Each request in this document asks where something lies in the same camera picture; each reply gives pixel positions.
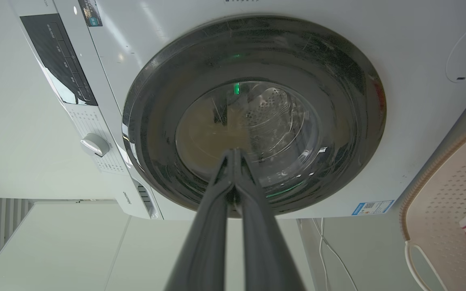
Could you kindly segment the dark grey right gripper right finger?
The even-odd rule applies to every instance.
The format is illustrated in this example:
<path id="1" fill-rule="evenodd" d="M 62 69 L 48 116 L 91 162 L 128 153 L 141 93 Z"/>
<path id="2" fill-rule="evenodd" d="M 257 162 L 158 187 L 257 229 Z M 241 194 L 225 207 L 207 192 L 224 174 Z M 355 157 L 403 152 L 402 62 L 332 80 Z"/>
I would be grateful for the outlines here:
<path id="1" fill-rule="evenodd" d="M 245 289 L 303 291 L 292 254 L 248 157 L 233 150 L 233 205 L 244 227 Z"/>

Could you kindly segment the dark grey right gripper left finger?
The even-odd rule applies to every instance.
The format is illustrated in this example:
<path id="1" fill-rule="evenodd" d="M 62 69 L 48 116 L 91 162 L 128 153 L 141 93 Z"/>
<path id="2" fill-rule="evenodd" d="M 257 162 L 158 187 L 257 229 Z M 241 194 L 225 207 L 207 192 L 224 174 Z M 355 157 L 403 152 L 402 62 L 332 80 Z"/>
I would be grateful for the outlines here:
<path id="1" fill-rule="evenodd" d="M 203 194 L 166 291 L 223 291 L 228 193 L 233 188 L 233 150 L 227 150 Z"/>

